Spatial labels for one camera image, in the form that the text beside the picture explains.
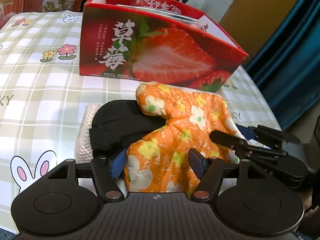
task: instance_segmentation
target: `black strap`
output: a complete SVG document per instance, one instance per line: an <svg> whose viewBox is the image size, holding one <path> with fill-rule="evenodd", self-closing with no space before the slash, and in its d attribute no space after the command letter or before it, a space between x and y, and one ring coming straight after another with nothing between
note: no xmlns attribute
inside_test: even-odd
<svg viewBox="0 0 320 240"><path fill-rule="evenodd" d="M159 116L144 115L134 100L115 100L96 113L89 129L92 149L127 148L148 133L165 125Z"/></svg>

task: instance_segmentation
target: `floral fabric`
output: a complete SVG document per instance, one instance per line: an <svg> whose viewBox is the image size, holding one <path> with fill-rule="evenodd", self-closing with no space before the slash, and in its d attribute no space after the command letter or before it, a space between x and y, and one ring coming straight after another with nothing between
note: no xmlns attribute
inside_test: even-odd
<svg viewBox="0 0 320 240"><path fill-rule="evenodd" d="M229 149L214 144L209 134L221 130L242 137L223 98L216 94L188 93L157 82L141 84L136 99L146 115L158 115L166 125L130 145L124 170L129 191L186 192L199 180L188 163L188 151L227 162L239 159Z"/></svg>

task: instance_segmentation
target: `halved strawberry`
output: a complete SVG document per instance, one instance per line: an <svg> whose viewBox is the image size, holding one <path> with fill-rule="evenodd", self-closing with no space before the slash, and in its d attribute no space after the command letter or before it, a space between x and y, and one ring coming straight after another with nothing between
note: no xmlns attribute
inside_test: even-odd
<svg viewBox="0 0 320 240"><path fill-rule="evenodd" d="M209 92L217 92L230 76L231 73L225 70L213 71L206 76L196 79L189 87Z"/></svg>
<svg viewBox="0 0 320 240"><path fill-rule="evenodd" d="M143 40L144 51L132 65L136 78L174 84L212 72L215 60L185 30L158 29L164 33Z"/></svg>

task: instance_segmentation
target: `yellow wall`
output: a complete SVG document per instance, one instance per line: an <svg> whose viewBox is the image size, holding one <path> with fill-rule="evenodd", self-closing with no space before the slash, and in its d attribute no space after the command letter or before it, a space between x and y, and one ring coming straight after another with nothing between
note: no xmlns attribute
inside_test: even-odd
<svg viewBox="0 0 320 240"><path fill-rule="evenodd" d="M254 57L297 0L234 0L219 24Z"/></svg>

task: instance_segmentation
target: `white knit fabric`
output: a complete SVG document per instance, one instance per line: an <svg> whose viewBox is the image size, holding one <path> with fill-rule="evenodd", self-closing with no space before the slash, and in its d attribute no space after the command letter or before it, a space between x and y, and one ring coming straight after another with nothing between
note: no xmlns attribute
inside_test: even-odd
<svg viewBox="0 0 320 240"><path fill-rule="evenodd" d="M93 159L89 129L96 112L101 106L99 104L88 104L85 109L75 145L76 163L89 163Z"/></svg>
<svg viewBox="0 0 320 240"><path fill-rule="evenodd" d="M76 145L75 145L76 163L89 163L93 159L89 129L92 127L92 120L101 106L102 105L99 105L99 104L88 104L85 109L84 116L82 118L82 122L79 127ZM86 182L86 183L87 184L83 186L94 192L94 186L92 182ZM127 190L127 185L125 183L125 180L120 178L116 179L116 184L124 194L124 197L126 197L128 194L128 190Z"/></svg>

